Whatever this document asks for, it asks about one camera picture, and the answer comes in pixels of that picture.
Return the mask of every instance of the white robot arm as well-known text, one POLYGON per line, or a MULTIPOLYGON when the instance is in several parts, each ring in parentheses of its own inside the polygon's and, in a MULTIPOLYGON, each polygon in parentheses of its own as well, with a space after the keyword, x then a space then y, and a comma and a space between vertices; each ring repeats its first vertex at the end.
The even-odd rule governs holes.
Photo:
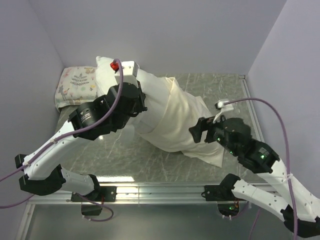
MULTIPOLYGON (((121 71, 124 74, 119 101, 111 115, 102 123, 88 131, 78 131, 92 126, 106 115, 115 102, 119 85, 112 86, 106 95, 96 98, 93 102, 81 104, 69 115, 69 120, 63 124, 62 128, 35 152, 29 155, 19 154, 15 157, 17 169, 24 166, 24 176, 19 179, 21 190, 39 196, 64 190, 78 193, 89 200, 96 199, 101 190, 96 176, 92 174, 81 175, 68 171, 61 167, 61 163, 68 159, 70 154, 77 153, 84 145, 100 135, 123 129, 131 117, 136 117, 139 113, 147 110, 145 107, 146 96, 136 79, 138 67, 134 62, 128 62, 126 66, 127 69, 121 71), (56 141, 60 136, 73 131, 79 133, 56 141), (50 143, 51 146, 42 152, 38 158, 31 160, 50 143)), ((111 67, 116 72, 119 69, 115 62, 111 63, 111 67)), ((115 76, 119 83, 119 73, 116 73, 115 76)))
MULTIPOLYGON (((221 100, 215 105, 216 108, 221 112, 231 111, 233 107, 224 105, 225 102, 228 101, 221 100)), ((195 126, 189 128, 193 140, 199 142, 202 132, 207 131, 205 142, 217 141, 237 157, 241 165, 274 187, 280 196, 263 191, 233 174, 228 174, 219 185, 224 194, 247 200, 266 209, 281 219, 293 232, 294 213, 288 185, 290 178, 298 217, 298 236, 319 236, 320 199, 310 193, 293 175, 288 175, 287 168, 278 154, 268 144, 253 139, 251 128, 244 124, 241 118, 226 119, 224 115, 219 116, 219 121, 214 116, 202 117, 195 126)))

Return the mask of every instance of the gray wall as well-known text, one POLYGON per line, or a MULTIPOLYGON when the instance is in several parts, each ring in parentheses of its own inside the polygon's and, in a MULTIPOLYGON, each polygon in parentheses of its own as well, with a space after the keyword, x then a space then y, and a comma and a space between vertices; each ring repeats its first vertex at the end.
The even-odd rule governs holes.
POLYGON ((286 0, 30 0, 66 66, 247 74, 286 0))
MULTIPOLYGON (((14 157, 29 154, 53 134, 54 92, 63 64, 26 0, 0 2, 0 176, 15 170, 14 157)), ((28 196, 13 176, 0 183, 0 205, 28 196)), ((25 205, 0 210, 1 239, 14 239, 25 205)))
MULTIPOLYGON (((320 2, 288 0, 248 74, 250 92, 276 106, 289 137, 292 172, 320 197, 320 2)), ((256 104, 263 134, 282 156, 278 120, 256 104)))

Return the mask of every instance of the red connector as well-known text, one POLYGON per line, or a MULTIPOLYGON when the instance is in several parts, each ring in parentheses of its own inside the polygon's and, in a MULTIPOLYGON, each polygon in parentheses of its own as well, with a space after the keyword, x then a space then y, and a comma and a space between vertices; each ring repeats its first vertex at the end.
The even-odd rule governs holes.
POLYGON ((110 67, 115 71, 119 70, 119 65, 116 61, 113 61, 112 63, 110 63, 110 67))

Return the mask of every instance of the black bracket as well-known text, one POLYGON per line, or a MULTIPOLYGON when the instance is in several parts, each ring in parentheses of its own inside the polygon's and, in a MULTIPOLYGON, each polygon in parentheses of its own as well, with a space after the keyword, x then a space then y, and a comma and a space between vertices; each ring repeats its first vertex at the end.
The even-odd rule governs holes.
POLYGON ((219 201, 234 201, 236 197, 232 192, 227 192, 220 185, 205 185, 204 192, 201 196, 205 198, 207 202, 219 202, 219 201))
MULTIPOLYGON (((100 191, 97 197, 91 199, 94 202, 109 202, 113 203, 116 201, 117 187, 116 186, 100 186, 100 191)), ((85 202, 76 193, 72 193, 71 202, 79 203, 85 202)))
MULTIPOLYGON (((112 203, 116 201, 117 187, 116 186, 100 186, 97 197, 91 199, 94 202, 112 203)), ((85 202, 78 194, 72 193, 71 202, 85 202)), ((102 207, 98 205, 81 205, 81 214, 83 216, 99 216, 102 212, 102 207)))
POLYGON ((235 183, 239 180, 240 177, 229 173, 219 185, 205 185, 204 192, 201 193, 201 196, 205 198, 207 202, 234 201, 236 197, 232 193, 232 190, 235 188, 235 183))
MULTIPOLYGON (((284 218, 284 225, 291 232, 294 232, 294 210, 290 205, 282 209, 281 213, 284 218)), ((320 236, 320 218, 317 216, 314 222, 303 221, 298 219, 298 236, 301 238, 311 238, 320 236)))

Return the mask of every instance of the marble floor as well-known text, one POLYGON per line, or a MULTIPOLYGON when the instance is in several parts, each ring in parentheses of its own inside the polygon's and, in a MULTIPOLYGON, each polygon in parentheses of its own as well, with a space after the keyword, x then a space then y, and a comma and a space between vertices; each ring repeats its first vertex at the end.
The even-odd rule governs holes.
MULTIPOLYGON (((219 99, 236 100, 245 96, 242 81, 236 74, 186 73, 158 74, 176 77, 186 92, 201 96, 214 116, 219 99)), ((68 119, 75 106, 62 109, 56 130, 68 119)), ((253 127, 248 105, 237 103, 228 117, 239 117, 253 127)), ((247 182, 263 182, 261 178, 238 164, 229 152, 224 152, 222 168, 212 166, 198 158, 189 158, 181 152, 165 152, 138 135, 130 143, 119 141, 121 131, 100 136, 80 152, 75 152, 62 166, 80 174, 94 174, 108 182, 220 182, 228 173, 247 182)))

